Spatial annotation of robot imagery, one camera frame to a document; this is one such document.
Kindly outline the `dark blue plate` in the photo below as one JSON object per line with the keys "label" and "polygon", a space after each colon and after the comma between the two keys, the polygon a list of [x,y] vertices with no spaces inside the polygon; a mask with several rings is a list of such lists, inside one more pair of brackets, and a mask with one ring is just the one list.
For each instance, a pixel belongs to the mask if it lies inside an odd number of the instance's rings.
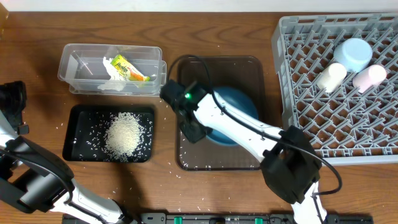
{"label": "dark blue plate", "polygon": [[[220,86],[215,88],[215,92],[217,92],[226,102],[235,108],[253,118],[259,119],[257,108],[252,102],[252,99],[250,99],[250,97],[248,97],[242,91],[228,86]],[[232,139],[228,138],[217,130],[212,130],[212,132],[208,134],[206,138],[220,146],[234,147],[238,145],[238,143],[234,142]]]}

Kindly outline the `green yellow snack wrapper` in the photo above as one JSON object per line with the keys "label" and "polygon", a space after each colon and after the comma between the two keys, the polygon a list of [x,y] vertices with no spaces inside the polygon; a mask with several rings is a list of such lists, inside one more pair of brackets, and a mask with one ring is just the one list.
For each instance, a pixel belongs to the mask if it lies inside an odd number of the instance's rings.
{"label": "green yellow snack wrapper", "polygon": [[149,77],[143,75],[132,63],[122,55],[117,55],[111,61],[111,65],[118,71],[120,76],[129,81],[148,82]]}

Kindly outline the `white tissue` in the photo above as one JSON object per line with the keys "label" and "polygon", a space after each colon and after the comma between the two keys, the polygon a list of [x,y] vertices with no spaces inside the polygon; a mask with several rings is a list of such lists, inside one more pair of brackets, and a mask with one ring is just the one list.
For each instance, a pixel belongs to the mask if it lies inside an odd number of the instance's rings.
{"label": "white tissue", "polygon": [[115,90],[121,91],[126,86],[127,80],[119,74],[116,68],[111,65],[112,58],[103,57],[103,65],[110,76],[109,80],[104,84],[99,85],[98,89],[100,90]]}

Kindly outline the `cream white cup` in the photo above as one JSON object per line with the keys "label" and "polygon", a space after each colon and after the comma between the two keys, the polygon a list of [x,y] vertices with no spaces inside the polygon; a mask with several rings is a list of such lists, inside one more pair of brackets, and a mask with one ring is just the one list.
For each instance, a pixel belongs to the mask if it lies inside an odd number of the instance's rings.
{"label": "cream white cup", "polygon": [[321,72],[317,86],[326,93],[333,92],[344,80],[347,70],[340,63],[333,63]]}

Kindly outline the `light blue bowl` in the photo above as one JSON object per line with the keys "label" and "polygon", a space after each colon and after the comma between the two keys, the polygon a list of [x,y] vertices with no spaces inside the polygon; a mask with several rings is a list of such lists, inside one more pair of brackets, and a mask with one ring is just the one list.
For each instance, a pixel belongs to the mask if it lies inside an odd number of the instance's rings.
{"label": "light blue bowl", "polygon": [[336,62],[342,64],[347,72],[359,73],[370,63],[373,56],[371,46],[363,39],[350,38],[338,45],[333,52]]}

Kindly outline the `pink cup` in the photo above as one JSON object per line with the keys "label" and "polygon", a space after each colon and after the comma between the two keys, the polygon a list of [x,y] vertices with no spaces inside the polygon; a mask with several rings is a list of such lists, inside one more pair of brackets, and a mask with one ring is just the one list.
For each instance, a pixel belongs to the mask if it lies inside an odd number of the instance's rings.
{"label": "pink cup", "polygon": [[364,93],[372,86],[380,85],[386,76],[386,69],[382,65],[371,65],[353,78],[353,86]]}

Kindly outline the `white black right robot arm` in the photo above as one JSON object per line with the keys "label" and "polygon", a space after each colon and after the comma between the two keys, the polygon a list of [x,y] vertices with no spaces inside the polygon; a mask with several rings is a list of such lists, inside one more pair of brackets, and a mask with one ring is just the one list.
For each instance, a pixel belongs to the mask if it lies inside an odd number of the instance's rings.
{"label": "white black right robot arm", "polygon": [[190,143],[218,131],[254,156],[266,185],[291,204],[295,223],[325,222],[327,212],[318,197],[322,161],[299,128],[284,131],[265,124],[197,83],[186,88],[171,80],[160,89],[160,97],[179,117]]}

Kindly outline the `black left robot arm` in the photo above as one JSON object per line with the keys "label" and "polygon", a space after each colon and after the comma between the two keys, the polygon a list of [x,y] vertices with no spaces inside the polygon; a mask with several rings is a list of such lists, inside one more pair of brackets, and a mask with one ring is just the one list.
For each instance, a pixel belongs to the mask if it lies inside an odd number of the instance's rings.
{"label": "black left robot arm", "polygon": [[1,85],[1,201],[24,212],[60,212],[73,223],[139,223],[111,199],[82,187],[66,163],[24,137],[22,81]]}

